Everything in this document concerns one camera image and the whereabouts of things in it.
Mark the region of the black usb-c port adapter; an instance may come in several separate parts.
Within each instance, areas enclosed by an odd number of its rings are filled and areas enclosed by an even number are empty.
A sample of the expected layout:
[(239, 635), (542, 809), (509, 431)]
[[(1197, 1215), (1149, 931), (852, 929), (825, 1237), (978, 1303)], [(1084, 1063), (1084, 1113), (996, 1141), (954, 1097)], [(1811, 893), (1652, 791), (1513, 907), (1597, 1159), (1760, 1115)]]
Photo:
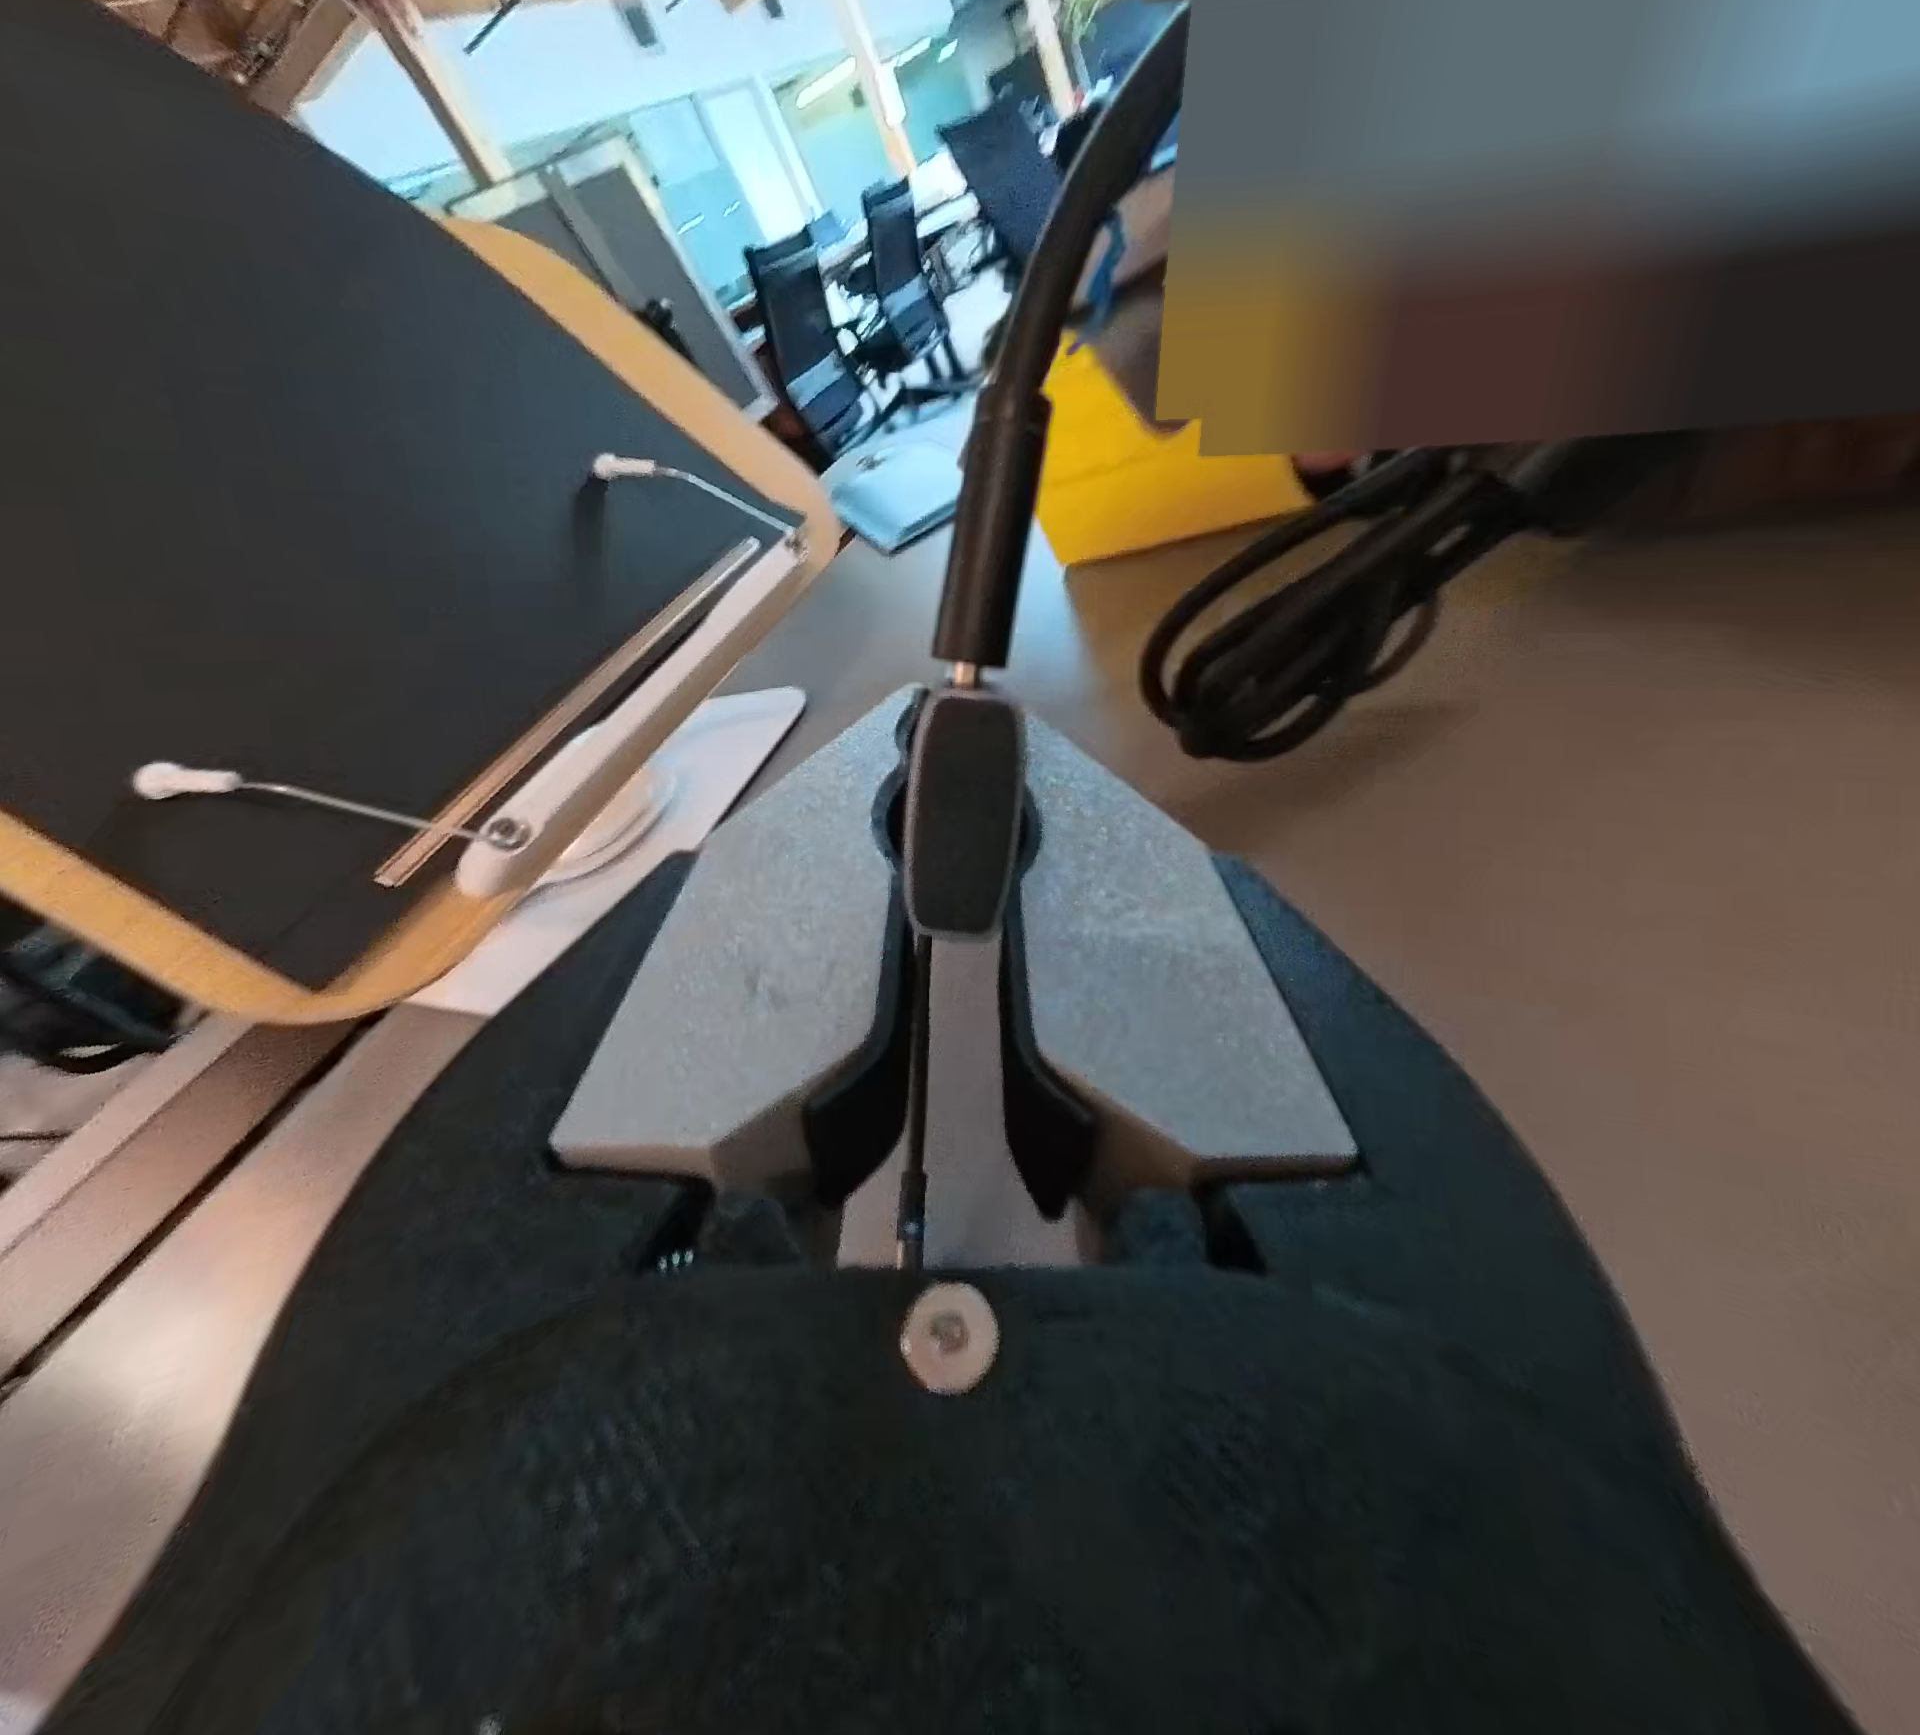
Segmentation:
[(915, 983), (896, 1263), (926, 1267), (993, 1195), (1004, 1147), (1001, 975), (1024, 819), (1018, 707), (958, 661), (915, 713), (901, 881)]

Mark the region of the yellow box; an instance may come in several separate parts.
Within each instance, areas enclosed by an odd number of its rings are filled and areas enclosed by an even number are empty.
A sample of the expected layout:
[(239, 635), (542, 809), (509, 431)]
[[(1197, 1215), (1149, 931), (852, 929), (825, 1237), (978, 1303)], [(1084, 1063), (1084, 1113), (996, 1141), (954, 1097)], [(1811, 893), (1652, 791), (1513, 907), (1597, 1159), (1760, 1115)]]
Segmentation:
[(1212, 457), (1199, 421), (1160, 427), (1106, 363), (1069, 335), (1049, 369), (1037, 521), (1065, 569), (1173, 547), (1305, 511), (1287, 455)]

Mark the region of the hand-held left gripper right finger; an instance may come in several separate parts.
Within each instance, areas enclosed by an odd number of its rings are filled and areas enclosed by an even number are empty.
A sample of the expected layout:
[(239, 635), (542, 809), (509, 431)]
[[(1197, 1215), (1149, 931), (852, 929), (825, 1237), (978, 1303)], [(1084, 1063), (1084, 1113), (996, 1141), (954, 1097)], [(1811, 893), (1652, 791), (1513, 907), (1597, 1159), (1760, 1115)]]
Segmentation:
[(1352, 1171), (1334, 1103), (1212, 851), (1039, 719), (1026, 723), (1039, 847), (1020, 877), (1040, 1063), (1095, 1117), (1081, 1189)]

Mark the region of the black book stand board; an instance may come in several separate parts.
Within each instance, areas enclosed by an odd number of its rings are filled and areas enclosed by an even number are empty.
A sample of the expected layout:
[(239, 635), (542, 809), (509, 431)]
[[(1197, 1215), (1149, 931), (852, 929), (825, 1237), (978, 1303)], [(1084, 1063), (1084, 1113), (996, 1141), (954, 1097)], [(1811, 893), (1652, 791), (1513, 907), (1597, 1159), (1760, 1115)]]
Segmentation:
[(438, 221), (91, 0), (3, 0), (4, 903), (174, 995), (315, 1025), (406, 999), (516, 903), (469, 841), (778, 537), (821, 479), (583, 273)]

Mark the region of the pale blue pad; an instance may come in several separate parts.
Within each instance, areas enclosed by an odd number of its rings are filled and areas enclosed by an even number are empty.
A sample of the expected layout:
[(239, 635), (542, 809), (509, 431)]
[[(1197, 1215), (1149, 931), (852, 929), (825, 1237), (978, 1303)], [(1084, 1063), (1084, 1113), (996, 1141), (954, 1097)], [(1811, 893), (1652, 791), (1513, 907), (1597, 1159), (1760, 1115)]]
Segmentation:
[(848, 535), (881, 555), (896, 555), (946, 527), (962, 487), (971, 425), (971, 403), (894, 419), (836, 457), (822, 485)]

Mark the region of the black office chair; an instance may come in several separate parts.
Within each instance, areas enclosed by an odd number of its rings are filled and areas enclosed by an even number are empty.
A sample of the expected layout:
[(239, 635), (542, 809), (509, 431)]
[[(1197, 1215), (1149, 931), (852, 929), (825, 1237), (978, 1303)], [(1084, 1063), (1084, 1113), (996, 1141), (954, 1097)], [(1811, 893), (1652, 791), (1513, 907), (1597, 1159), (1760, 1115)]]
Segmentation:
[(871, 433), (872, 403), (835, 321), (819, 247), (803, 229), (742, 249), (763, 345), (798, 451), (825, 473)]
[(948, 311), (930, 277), (909, 177), (863, 191), (875, 311), (857, 357), (877, 377), (898, 381), (894, 401), (956, 399), (969, 375), (952, 347)]

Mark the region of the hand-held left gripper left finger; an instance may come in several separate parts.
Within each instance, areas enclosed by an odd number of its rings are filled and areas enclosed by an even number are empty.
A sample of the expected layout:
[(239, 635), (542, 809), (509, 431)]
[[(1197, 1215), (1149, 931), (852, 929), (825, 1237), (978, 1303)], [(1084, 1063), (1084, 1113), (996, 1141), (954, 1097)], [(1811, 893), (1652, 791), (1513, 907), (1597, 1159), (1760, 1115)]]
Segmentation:
[(842, 1205), (901, 1131), (907, 949), (894, 691), (698, 851), (553, 1127), (570, 1171)]

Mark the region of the grey partition panel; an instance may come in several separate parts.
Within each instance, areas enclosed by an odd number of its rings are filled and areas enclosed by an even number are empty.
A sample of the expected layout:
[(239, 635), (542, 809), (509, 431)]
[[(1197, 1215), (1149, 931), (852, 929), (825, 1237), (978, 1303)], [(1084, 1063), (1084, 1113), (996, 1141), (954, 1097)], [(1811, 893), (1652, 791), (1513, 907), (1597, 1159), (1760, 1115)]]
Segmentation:
[(772, 413), (756, 353), (700, 275), (628, 137), (573, 147), (457, 195), (445, 211), (547, 247), (661, 333), (750, 421)]

